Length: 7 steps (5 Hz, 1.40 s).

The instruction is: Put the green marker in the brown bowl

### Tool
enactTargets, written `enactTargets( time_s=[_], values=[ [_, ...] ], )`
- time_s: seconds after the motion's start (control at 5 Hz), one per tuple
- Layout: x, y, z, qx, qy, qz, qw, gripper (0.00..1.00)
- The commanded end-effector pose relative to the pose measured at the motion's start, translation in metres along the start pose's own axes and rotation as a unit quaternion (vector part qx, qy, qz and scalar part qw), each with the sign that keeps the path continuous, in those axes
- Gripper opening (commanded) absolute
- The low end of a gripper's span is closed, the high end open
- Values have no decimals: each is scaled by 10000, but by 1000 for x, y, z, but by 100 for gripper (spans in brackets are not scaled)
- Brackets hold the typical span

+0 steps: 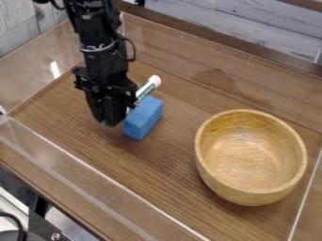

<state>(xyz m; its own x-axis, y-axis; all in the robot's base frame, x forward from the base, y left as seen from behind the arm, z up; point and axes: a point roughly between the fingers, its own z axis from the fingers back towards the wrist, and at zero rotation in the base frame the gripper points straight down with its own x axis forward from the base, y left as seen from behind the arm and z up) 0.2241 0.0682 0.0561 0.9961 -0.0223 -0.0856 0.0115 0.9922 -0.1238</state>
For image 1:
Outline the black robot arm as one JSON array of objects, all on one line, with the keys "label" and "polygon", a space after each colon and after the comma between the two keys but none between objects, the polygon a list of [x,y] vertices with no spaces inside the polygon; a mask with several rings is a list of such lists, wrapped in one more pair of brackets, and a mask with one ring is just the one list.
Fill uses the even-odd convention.
[{"label": "black robot arm", "polygon": [[84,92],[98,123],[114,127],[136,106],[136,83],[128,78],[128,63],[136,60],[133,42],[117,32],[121,26],[116,0],[32,0],[68,15],[78,37],[84,66],[73,67],[74,87]]}]

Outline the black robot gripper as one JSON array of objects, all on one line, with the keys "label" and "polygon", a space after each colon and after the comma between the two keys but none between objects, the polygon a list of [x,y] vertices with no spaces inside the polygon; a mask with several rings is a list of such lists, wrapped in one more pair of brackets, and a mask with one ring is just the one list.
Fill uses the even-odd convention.
[{"label": "black robot gripper", "polygon": [[125,118],[126,107],[136,106],[137,85],[128,78],[125,45],[81,46],[84,66],[73,67],[74,87],[84,91],[85,100],[97,122],[114,127]]}]

